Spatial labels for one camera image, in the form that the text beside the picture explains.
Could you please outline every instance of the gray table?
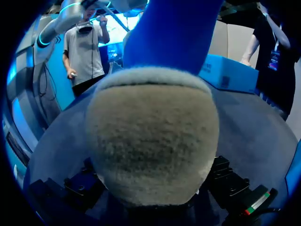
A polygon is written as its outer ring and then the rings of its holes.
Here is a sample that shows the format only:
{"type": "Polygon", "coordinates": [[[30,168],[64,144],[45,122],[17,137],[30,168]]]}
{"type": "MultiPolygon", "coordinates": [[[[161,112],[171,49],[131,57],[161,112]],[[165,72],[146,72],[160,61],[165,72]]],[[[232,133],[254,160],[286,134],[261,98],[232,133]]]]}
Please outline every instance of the gray table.
{"type": "MultiPolygon", "coordinates": [[[[36,147],[25,175],[24,187],[38,179],[52,178],[63,186],[89,157],[84,134],[84,118],[95,86],[62,112],[36,147]]],[[[282,207],[287,199],[285,175],[297,146],[297,139],[282,118],[259,97],[219,91],[211,87],[220,117],[218,155],[242,178],[249,178],[251,189],[263,184],[279,191],[271,204],[282,207]]],[[[227,215],[211,197],[221,222],[227,215]]],[[[263,217],[268,222],[273,214],[263,217]]]]}

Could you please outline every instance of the black t-shirt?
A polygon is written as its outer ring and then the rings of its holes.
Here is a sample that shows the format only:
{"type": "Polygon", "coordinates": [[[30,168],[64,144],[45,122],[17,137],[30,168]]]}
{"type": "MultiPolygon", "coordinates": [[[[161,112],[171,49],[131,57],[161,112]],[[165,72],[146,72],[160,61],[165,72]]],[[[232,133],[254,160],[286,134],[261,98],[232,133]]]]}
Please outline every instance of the black t-shirt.
{"type": "MultiPolygon", "coordinates": [[[[280,26],[280,23],[275,19],[273,21],[280,26]]],[[[290,40],[291,49],[285,49],[281,43],[279,44],[280,60],[277,71],[268,68],[271,52],[276,45],[269,23],[264,17],[261,17],[254,30],[253,34],[258,39],[260,45],[256,64],[256,69],[259,71],[256,87],[273,100],[283,111],[289,114],[295,94],[294,64],[299,60],[300,54],[297,47],[292,45],[292,43],[296,43],[292,35],[292,30],[285,24],[282,25],[282,30],[290,40]]]]}

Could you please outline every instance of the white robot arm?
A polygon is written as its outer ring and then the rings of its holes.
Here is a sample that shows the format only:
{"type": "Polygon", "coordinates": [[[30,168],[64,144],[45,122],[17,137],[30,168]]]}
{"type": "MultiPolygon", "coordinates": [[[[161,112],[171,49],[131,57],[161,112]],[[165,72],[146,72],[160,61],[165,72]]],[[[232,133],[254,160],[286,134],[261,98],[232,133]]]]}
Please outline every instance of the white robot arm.
{"type": "Polygon", "coordinates": [[[52,20],[37,36],[37,44],[40,48],[47,47],[58,35],[78,23],[84,15],[85,9],[82,0],[64,0],[58,18],[52,20]]]}
{"type": "MultiPolygon", "coordinates": [[[[147,2],[147,0],[113,0],[111,1],[111,5],[119,12],[127,12],[145,5],[147,2]]],[[[55,37],[80,22],[85,10],[90,6],[92,8],[104,9],[128,31],[128,28],[124,26],[118,17],[106,7],[109,3],[109,0],[64,0],[61,4],[58,18],[51,20],[36,36],[34,48],[35,65],[49,60],[54,48],[55,37]]]]}

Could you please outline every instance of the id badge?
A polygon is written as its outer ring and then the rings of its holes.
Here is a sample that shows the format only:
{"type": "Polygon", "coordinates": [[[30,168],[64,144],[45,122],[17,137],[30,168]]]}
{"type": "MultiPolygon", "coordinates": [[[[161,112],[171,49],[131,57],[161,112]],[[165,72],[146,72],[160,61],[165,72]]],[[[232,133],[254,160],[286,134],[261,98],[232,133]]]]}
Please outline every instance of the id badge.
{"type": "Polygon", "coordinates": [[[278,65],[279,65],[279,59],[280,59],[280,51],[272,51],[271,52],[271,59],[269,61],[269,66],[268,68],[277,71],[278,70],[278,65]]]}

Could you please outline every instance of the gray t-shirt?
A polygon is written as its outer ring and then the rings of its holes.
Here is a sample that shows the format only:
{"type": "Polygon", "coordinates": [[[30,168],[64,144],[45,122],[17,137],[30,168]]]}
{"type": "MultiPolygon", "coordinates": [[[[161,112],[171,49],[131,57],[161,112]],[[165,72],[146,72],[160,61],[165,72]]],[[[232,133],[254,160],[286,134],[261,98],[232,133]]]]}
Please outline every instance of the gray t-shirt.
{"type": "Polygon", "coordinates": [[[78,75],[71,80],[72,87],[104,75],[98,48],[98,43],[103,43],[100,25],[94,24],[93,30],[86,34],[79,33],[79,28],[80,26],[71,28],[64,36],[64,51],[68,51],[70,67],[78,75]]]}

